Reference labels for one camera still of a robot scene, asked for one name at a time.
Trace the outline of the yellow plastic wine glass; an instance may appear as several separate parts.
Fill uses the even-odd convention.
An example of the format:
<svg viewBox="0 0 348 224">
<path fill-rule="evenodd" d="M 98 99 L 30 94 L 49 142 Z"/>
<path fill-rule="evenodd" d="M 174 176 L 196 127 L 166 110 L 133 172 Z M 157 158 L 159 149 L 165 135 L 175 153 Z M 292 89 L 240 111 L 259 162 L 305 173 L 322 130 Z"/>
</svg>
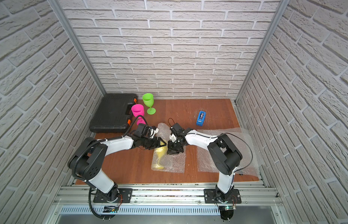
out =
<svg viewBox="0 0 348 224">
<path fill-rule="evenodd" d="M 155 149 L 155 154 L 157 156 L 156 163 L 152 164 L 153 169 L 164 169 L 161 165 L 161 159 L 167 154 L 167 146 L 159 147 Z"/>
</svg>

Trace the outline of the blue tape dispenser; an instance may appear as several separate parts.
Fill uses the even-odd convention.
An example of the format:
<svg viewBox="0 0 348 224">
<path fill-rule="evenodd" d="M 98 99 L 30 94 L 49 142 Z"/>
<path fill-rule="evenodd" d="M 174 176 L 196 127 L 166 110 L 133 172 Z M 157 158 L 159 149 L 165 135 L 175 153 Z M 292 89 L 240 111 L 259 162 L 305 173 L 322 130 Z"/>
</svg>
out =
<svg viewBox="0 0 348 224">
<path fill-rule="evenodd" d="M 200 111 L 196 120 L 196 125 L 202 127 L 206 118 L 206 112 Z"/>
</svg>

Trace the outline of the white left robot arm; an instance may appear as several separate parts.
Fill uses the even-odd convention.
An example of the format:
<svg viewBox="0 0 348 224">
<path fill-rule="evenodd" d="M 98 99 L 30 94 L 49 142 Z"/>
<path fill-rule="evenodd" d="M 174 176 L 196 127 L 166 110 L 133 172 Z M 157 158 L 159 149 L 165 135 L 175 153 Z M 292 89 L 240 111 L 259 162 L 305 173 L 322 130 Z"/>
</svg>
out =
<svg viewBox="0 0 348 224">
<path fill-rule="evenodd" d="M 116 152 L 143 147 L 147 150 L 166 146 L 161 137 L 137 137 L 129 134 L 124 137 L 95 140 L 86 138 L 70 157 L 67 166 L 72 176 L 82 180 L 93 189 L 103 194 L 118 194 L 118 186 L 103 171 L 102 165 L 106 156 Z"/>
</svg>

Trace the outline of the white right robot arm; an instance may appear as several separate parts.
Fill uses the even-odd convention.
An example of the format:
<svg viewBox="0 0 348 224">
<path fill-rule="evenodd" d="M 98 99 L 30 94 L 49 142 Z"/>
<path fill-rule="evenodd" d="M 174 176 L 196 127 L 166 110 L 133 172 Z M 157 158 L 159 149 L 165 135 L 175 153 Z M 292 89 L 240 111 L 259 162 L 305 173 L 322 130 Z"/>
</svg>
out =
<svg viewBox="0 0 348 224">
<path fill-rule="evenodd" d="M 219 179 L 216 185 L 219 196 L 227 196 L 232 192 L 235 171 L 243 158 L 242 154 L 228 137 L 222 133 L 218 136 L 200 133 L 188 128 L 171 127 L 170 140 L 168 141 L 168 153 L 178 154 L 183 152 L 183 147 L 192 145 L 207 150 L 219 171 Z"/>
</svg>

